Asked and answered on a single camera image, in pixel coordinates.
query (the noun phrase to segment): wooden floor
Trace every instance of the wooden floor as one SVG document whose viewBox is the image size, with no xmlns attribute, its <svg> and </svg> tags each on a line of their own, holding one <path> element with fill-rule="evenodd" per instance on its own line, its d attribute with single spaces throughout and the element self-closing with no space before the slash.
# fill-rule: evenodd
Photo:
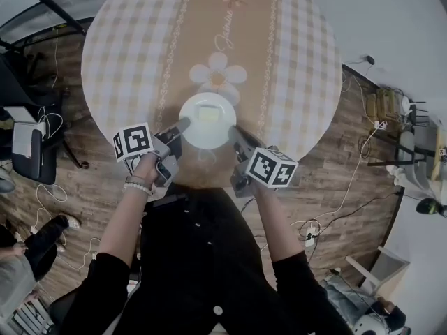
<svg viewBox="0 0 447 335">
<path fill-rule="evenodd" d="M 47 56 L 37 73 L 55 71 L 54 48 L 56 40 L 50 40 L 32 46 L 27 52 L 42 52 Z M 64 119 L 73 121 L 89 115 L 84 100 L 80 78 L 83 38 L 79 35 L 59 39 L 57 62 L 59 77 L 55 88 L 68 87 L 71 96 L 65 100 Z M 351 75 L 346 73 L 349 86 Z M 367 135 L 370 124 L 365 117 L 360 90 L 352 80 L 349 91 L 342 93 L 334 119 L 320 142 L 301 161 L 295 173 L 291 187 L 279 191 L 290 222 L 307 220 L 328 211 L 336 210 L 342 201 L 349 180 L 358 162 L 358 139 Z M 59 152 L 57 181 L 68 194 L 66 202 L 56 202 L 43 188 L 39 189 L 39 198 L 52 215 L 63 211 L 82 221 L 80 231 L 66 232 L 67 252 L 61 258 L 74 267 L 82 265 L 82 256 L 89 250 L 92 237 L 101 238 L 103 230 L 122 194 L 122 185 L 127 175 L 122 163 L 117 164 L 113 148 L 102 136 L 92 119 L 74 126 L 66 134 L 68 143 L 80 160 L 90 162 L 89 170 L 78 170 L 62 151 Z M 372 143 L 372 157 L 382 157 L 391 150 L 385 146 Z M 1 213 L 13 223 L 28 226 L 36 222 L 39 204 L 36 200 L 37 183 L 24 179 L 12 172 L 17 189 L 10 195 L 0 196 Z M 58 198 L 64 194 L 55 186 L 49 188 Z M 335 215 L 319 218 L 327 225 L 329 221 L 357 209 L 376 196 L 389 195 L 396 191 L 393 179 L 382 167 L 367 167 L 366 161 L 358 168 L 351 191 L 341 211 Z M 344 276 L 353 283 L 360 280 L 360 275 L 349 267 L 344 258 L 353 256 L 362 265 L 369 266 L 376 247 L 381 243 L 389 226 L 397 196 L 391 195 L 386 200 L 374 201 L 353 216 L 334 222 L 319 238 L 318 248 L 312 258 L 313 268 L 341 267 Z M 255 202 L 244 212 L 253 234 L 260 247 L 265 245 L 261 220 Z M 48 221 L 44 211 L 39 213 L 38 226 Z M 298 235 L 301 223 L 293 226 Z M 93 241 L 93 250 L 97 249 Z M 312 247 L 307 250 L 308 256 Z M 262 253 L 265 275 L 271 284 L 274 276 L 270 264 L 268 249 Z M 50 273 L 41 281 L 46 292 L 54 298 L 77 287 L 87 274 L 91 255 L 85 258 L 86 267 L 81 270 L 71 269 L 59 258 L 56 259 Z M 325 270 L 316 270 L 317 278 L 326 274 Z M 48 296 L 41 292 L 43 300 L 49 302 Z"/>
</svg>

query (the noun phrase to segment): person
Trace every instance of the person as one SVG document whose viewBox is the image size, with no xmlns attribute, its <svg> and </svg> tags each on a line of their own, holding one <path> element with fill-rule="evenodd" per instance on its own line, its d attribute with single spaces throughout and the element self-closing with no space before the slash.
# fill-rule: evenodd
<svg viewBox="0 0 447 335">
<path fill-rule="evenodd" d="M 327 277 L 321 285 L 326 289 L 330 302 L 351 326 L 354 326 L 362 315 L 379 315 L 392 333 L 405 326 L 406 315 L 398 306 L 383 297 L 376 300 L 361 289 L 351 287 L 336 275 Z"/>
<path fill-rule="evenodd" d="M 57 256 L 57 241 L 66 228 L 80 227 L 73 216 L 58 215 L 25 242 L 0 226 L 0 323 L 7 322 L 14 311 L 35 299 L 33 291 L 51 269 Z"/>
<path fill-rule="evenodd" d="M 146 205 L 142 188 L 156 179 L 155 160 L 153 154 L 141 158 L 133 176 L 144 184 L 125 189 L 60 334 L 205 335 L 220 327 L 229 334 L 351 334 L 315 280 L 272 190 L 251 185 L 277 291 L 223 189 L 171 184 L 164 199 Z M 140 282 L 128 298 L 140 224 Z"/>
</svg>

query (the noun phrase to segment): power strip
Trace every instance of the power strip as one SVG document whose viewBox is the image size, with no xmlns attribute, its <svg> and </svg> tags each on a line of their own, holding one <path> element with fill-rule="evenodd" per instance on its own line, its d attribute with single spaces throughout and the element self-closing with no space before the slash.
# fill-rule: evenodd
<svg viewBox="0 0 447 335">
<path fill-rule="evenodd" d="M 310 247 L 314 245 L 314 238 L 312 236 L 316 235 L 316 228 L 315 227 L 308 227 L 306 230 L 306 242 L 305 246 Z"/>
</svg>

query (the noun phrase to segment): plate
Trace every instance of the plate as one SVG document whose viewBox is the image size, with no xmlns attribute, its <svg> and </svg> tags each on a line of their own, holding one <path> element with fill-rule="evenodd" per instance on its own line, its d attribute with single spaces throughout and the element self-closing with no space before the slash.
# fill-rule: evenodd
<svg viewBox="0 0 447 335">
<path fill-rule="evenodd" d="M 179 120 L 185 117 L 191 120 L 191 125 L 183 132 L 184 139 L 204 150 L 227 143 L 228 131 L 236 125 L 233 106 L 223 96 L 212 92 L 190 97 L 180 110 Z"/>
</svg>

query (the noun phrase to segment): electrical outlet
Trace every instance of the electrical outlet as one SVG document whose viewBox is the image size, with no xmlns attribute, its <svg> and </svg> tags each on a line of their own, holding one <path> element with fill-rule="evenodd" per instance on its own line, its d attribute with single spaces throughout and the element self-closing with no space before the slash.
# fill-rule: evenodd
<svg viewBox="0 0 447 335">
<path fill-rule="evenodd" d="M 306 242 L 305 242 L 305 246 L 306 246 L 306 247 L 313 246 L 313 245 L 314 245 L 314 242 L 315 242 L 315 241 L 314 241 L 314 238 L 307 239 L 309 235 L 311 235 L 311 236 L 316 235 L 316 228 L 315 228 L 315 227 L 309 227 L 309 228 L 307 228 L 307 230 L 306 230 Z"/>
</svg>

